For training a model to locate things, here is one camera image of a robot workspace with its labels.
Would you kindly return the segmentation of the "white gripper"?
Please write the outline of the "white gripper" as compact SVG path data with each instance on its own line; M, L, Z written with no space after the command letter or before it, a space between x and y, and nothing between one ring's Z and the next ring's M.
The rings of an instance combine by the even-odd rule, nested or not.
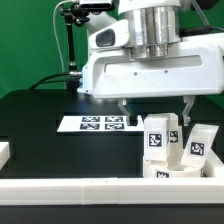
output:
M128 49L93 53L83 67L80 93L95 98L184 96L183 124L190 123L195 97L224 91L224 33L185 37L162 58L135 60ZM118 100L128 126L138 117L126 99Z

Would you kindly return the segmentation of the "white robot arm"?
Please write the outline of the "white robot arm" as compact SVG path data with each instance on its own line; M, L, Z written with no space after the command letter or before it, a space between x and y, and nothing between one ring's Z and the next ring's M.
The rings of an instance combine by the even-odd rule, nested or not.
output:
M95 21L79 91L116 99L182 96L185 122L197 95L224 91L224 33L188 35L179 29L180 0L120 0L123 17Z

